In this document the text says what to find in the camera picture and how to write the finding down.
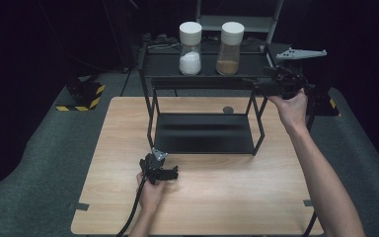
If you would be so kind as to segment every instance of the wrist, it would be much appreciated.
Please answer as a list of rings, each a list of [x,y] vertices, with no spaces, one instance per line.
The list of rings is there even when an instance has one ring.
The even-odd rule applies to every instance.
[[[142,206],[141,213],[147,215],[154,215],[156,213],[157,206]]]
[[[285,129],[288,133],[288,135],[291,138],[297,138],[304,135],[310,135],[309,130],[307,129],[306,125],[295,125],[291,127],[287,127]]]

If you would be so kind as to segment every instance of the forearm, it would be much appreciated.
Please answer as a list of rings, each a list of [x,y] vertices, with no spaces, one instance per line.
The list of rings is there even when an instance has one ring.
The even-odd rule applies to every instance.
[[[327,236],[364,236],[352,200],[307,129],[301,127],[289,134]]]
[[[136,223],[130,231],[129,237],[146,237],[152,226],[155,210],[142,209],[137,217]]]

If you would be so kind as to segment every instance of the human hand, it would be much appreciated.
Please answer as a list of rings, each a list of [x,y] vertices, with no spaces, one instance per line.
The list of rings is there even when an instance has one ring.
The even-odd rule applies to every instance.
[[[137,175],[137,184],[140,186],[140,183],[143,180],[143,173],[140,172]],[[152,185],[150,182],[146,182],[143,186],[143,191],[140,196],[140,205],[142,211],[155,212],[159,203],[162,200],[163,191],[165,189],[166,182],[160,181],[156,185]]]
[[[299,129],[307,129],[307,96],[304,94],[304,89],[298,91],[297,95],[289,100],[282,100],[276,96],[269,96],[267,98],[276,105],[279,118],[288,134],[291,135]]]

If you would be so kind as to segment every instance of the white container lid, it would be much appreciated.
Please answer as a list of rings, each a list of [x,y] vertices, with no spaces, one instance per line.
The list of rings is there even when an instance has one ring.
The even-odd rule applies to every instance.
[[[197,45],[201,42],[202,26],[195,22],[185,22],[180,25],[181,43],[185,45]]]
[[[242,42],[245,27],[236,22],[228,22],[221,27],[221,41],[227,45],[237,45]]]

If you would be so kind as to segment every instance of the gray carpet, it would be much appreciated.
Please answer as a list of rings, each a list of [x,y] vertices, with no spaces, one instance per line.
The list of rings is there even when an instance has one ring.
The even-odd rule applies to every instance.
[[[120,95],[126,78],[102,74],[97,81],[106,89],[93,111],[49,108],[21,164],[0,183],[0,236],[74,236],[70,231],[74,210],[69,206],[79,199],[110,100]],[[196,94],[211,92],[178,91],[179,96]],[[136,70],[122,95],[143,95]],[[316,118],[312,134],[350,193],[367,236],[379,236],[379,155],[341,93],[333,89],[331,96],[341,117]],[[67,97],[63,90],[55,104]]]

